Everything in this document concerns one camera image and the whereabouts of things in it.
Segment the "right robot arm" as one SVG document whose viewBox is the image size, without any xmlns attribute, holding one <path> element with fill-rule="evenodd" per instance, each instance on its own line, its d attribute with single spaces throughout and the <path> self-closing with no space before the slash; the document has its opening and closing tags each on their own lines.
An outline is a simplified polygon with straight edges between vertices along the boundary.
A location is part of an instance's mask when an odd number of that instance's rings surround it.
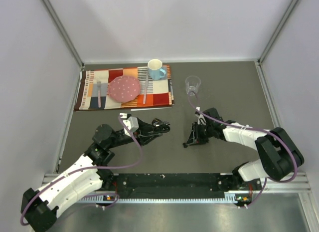
<svg viewBox="0 0 319 232">
<path fill-rule="evenodd" d="M 185 148 L 206 144 L 214 137 L 246 146 L 258 153 L 258 160 L 243 163 L 232 171 L 233 185 L 239 190 L 246 189 L 255 179 L 279 181 L 305 162 L 295 143 L 281 127 L 256 131 L 232 120 L 223 121 L 216 108 L 196 112 L 196 116 L 197 121 L 193 122 L 190 136 L 183 144 Z"/>
</svg>

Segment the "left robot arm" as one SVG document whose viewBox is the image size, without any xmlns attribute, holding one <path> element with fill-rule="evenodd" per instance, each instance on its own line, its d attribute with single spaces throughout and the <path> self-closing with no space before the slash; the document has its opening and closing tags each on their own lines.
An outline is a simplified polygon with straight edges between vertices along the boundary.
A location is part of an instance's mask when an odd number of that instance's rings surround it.
<svg viewBox="0 0 319 232">
<path fill-rule="evenodd" d="M 113 167 L 108 166 L 114 157 L 112 148 L 135 143 L 141 150 L 142 146 L 170 131 L 170 124 L 157 118 L 149 124 L 121 113 L 118 119 L 121 130 L 115 131 L 108 124 L 98 126 L 92 144 L 76 162 L 44 186 L 23 193 L 22 226 L 31 226 L 35 232 L 48 231 L 76 202 L 94 191 L 112 187 Z"/>
</svg>

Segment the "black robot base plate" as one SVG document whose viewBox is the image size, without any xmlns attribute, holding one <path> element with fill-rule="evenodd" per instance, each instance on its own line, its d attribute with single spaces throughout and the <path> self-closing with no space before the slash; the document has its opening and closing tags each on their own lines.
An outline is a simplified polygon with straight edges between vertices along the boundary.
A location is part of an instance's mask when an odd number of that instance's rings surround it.
<svg viewBox="0 0 319 232">
<path fill-rule="evenodd" d="M 103 188 L 121 199 L 214 199 L 236 190 L 232 175 L 191 174 L 117 174 Z"/>
</svg>

